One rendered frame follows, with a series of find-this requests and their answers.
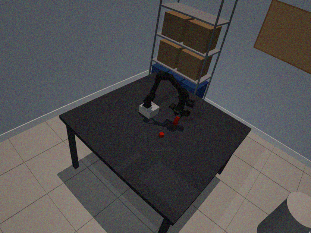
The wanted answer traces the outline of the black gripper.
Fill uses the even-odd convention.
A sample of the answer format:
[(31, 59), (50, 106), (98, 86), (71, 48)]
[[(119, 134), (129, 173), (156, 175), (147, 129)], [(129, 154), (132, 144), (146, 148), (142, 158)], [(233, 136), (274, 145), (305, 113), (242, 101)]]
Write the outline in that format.
[[(178, 103), (178, 106), (179, 106), (179, 107), (182, 107), (182, 114), (181, 114), (180, 118), (181, 118), (182, 116), (188, 117), (188, 116), (190, 115), (190, 113), (191, 113), (190, 111), (188, 111), (188, 110), (183, 110), (185, 105), (180, 105), (180, 104)], [(169, 108), (172, 109), (172, 110), (174, 110), (174, 109), (176, 108), (176, 104), (174, 104), (174, 103), (170, 104)]]

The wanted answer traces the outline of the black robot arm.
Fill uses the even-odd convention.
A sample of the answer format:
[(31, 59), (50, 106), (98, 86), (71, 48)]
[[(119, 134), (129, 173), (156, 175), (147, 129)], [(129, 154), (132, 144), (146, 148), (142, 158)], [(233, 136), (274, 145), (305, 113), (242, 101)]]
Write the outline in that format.
[[(156, 80), (155, 80), (155, 83), (152, 87), (151, 92), (143, 100), (144, 101), (143, 106), (145, 108), (149, 108), (152, 106), (151, 102), (154, 100), (154, 98), (156, 96), (155, 92), (156, 92), (156, 89), (157, 89), (161, 80), (169, 80), (173, 84), (173, 86), (177, 89), (177, 91), (179, 93), (178, 99), (179, 99), (180, 105), (185, 105), (185, 103), (186, 103), (186, 106), (193, 107), (195, 101), (190, 99), (188, 91), (180, 85), (180, 83), (175, 79), (175, 77), (172, 74), (169, 74), (169, 73), (161, 70), (157, 73), (155, 79)], [(174, 113), (177, 115), (179, 115), (179, 114), (181, 115), (182, 114), (182, 107), (179, 107), (177, 105), (177, 107), (174, 109)]]

